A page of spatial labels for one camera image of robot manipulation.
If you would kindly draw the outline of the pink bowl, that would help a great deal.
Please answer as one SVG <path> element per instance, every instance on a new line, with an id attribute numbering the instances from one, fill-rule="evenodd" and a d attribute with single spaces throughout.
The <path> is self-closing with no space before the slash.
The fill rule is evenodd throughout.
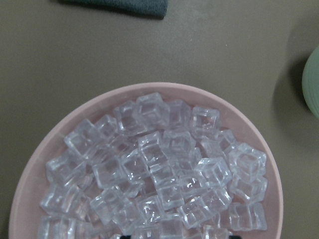
<path id="1" fill-rule="evenodd" d="M 10 212 L 9 232 L 11 239 L 34 239 L 44 211 L 40 200 L 44 197 L 49 183 L 46 179 L 45 164 L 66 148 L 63 138 L 83 119 L 97 121 L 128 100 L 158 92 L 165 100 L 182 99 L 190 105 L 220 110 L 223 124 L 233 130 L 236 138 L 267 155 L 268 187 L 263 201 L 267 220 L 266 231 L 242 232 L 244 239 L 278 239 L 281 236 L 284 203 L 283 190 L 275 159 L 266 141 L 250 122 L 233 105 L 205 90 L 177 83 L 142 83 L 121 87 L 97 96 L 81 105 L 61 120 L 43 139 L 28 161 L 15 191 Z"/>

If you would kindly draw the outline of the green bowl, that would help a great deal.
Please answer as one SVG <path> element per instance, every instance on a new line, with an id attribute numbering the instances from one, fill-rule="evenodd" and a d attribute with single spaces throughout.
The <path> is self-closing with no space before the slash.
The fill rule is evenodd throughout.
<path id="1" fill-rule="evenodd" d="M 302 75 L 302 91 L 312 114 L 319 118 L 319 47 L 317 46 L 305 64 Z"/>

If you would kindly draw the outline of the grey folded cloth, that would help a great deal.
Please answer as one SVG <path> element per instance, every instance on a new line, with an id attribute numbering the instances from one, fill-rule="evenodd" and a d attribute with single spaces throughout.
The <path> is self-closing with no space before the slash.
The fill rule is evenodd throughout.
<path id="1" fill-rule="evenodd" d="M 163 19 L 168 8 L 167 0 L 58 0 L 57 2 L 150 19 Z"/>

